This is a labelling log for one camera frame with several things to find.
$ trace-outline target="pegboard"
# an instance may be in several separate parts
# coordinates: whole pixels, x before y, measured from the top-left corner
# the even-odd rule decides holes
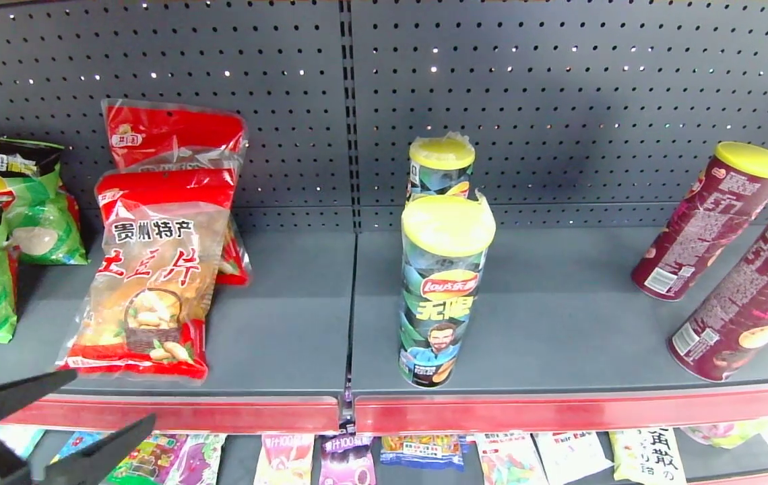
[[[418,135],[470,136],[472,184],[502,205],[676,203],[718,141],[768,148],[768,3],[351,8],[364,229],[404,202]]]
[[[0,135],[69,146],[63,178],[85,208],[113,168],[107,96],[243,114],[251,132],[236,206],[350,208],[335,2],[0,6]]]

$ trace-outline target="store shelf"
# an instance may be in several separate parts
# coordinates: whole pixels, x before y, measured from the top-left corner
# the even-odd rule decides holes
[[[9,423],[115,429],[157,412],[162,430],[337,430],[354,234],[262,232],[245,242],[254,282],[217,289],[207,320],[211,371],[202,385],[79,378]],[[0,383],[52,369],[101,257],[95,248],[87,267],[26,268],[20,326],[0,345]]]
[[[434,390],[397,370],[399,233],[360,234],[358,432],[609,430],[768,415],[768,347],[723,384],[693,377],[665,348],[760,229],[735,240],[676,303],[629,278],[658,229],[500,230],[453,376]]]
[[[48,432],[40,440],[30,457],[30,463],[38,472],[35,478],[40,479],[42,467],[48,463],[61,446],[67,442],[70,432]],[[600,441],[606,450],[609,460],[612,459],[611,444],[606,433],[600,433]],[[707,484],[737,484],[737,485],[768,485],[768,445],[756,436],[735,449],[718,449],[700,445],[678,432],[678,448],[689,483]],[[220,462],[220,478],[218,485],[252,485],[255,477],[255,463],[261,449],[260,436],[228,436],[225,440],[222,460]],[[472,445],[465,454],[465,472],[455,470],[415,470],[402,466],[384,466],[378,460],[381,451],[380,440],[375,441],[373,457],[375,458],[375,476],[380,485],[396,485],[397,483],[419,483],[431,485],[447,483],[450,485],[481,485],[483,472],[480,469],[480,458]],[[319,482],[319,448],[315,449],[313,457],[313,484]],[[591,476],[586,476],[571,485],[612,485],[631,482],[615,481],[612,469],[604,470]]]

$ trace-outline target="yellow lid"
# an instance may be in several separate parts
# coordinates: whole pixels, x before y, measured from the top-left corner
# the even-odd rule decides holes
[[[768,150],[739,141],[723,141],[713,152],[733,168],[749,175],[768,179]]]
[[[441,138],[417,137],[408,148],[411,160],[435,170],[458,170],[474,163],[474,147],[467,136],[449,132]]]
[[[441,257],[476,255],[494,239],[495,223],[486,198],[430,195],[409,203],[402,212],[402,232],[424,251]]]

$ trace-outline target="maroon chip can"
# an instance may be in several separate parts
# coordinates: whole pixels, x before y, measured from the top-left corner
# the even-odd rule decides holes
[[[720,383],[767,344],[768,225],[668,339],[668,350],[689,372]]]
[[[768,202],[768,150],[723,141],[633,268],[633,283],[677,301]]]

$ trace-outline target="black tool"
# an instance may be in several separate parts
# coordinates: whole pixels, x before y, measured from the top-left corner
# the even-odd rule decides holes
[[[60,370],[0,384],[0,420],[55,392],[76,378],[74,370]],[[43,485],[99,485],[126,455],[154,430],[156,415],[150,414],[55,461],[45,470]],[[31,485],[30,466],[0,441],[0,485]]]

